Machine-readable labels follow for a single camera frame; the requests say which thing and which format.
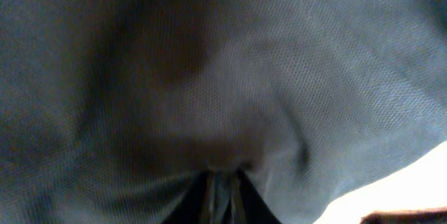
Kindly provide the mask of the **black t-shirt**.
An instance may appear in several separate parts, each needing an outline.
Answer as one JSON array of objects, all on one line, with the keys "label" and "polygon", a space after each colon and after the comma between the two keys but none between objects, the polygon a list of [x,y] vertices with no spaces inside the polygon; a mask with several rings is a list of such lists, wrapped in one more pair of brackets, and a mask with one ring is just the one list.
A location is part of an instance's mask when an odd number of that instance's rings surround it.
[{"label": "black t-shirt", "polygon": [[1,222],[281,223],[446,140],[446,0],[1,0]]}]

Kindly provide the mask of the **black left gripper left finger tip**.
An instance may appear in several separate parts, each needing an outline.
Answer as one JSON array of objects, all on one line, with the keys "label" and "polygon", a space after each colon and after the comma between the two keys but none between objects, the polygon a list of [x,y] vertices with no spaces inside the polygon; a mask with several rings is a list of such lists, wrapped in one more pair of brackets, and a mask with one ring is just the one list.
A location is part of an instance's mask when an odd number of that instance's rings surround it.
[{"label": "black left gripper left finger tip", "polygon": [[208,185],[211,178],[210,172],[199,174],[163,224],[210,224]]}]

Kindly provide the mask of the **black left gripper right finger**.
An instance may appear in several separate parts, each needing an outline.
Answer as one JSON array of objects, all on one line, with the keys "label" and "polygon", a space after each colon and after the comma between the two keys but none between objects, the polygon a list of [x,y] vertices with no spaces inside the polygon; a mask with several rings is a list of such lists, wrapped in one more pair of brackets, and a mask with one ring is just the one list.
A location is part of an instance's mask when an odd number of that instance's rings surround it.
[{"label": "black left gripper right finger", "polygon": [[238,170],[230,179],[227,224],[280,224],[248,176]]}]

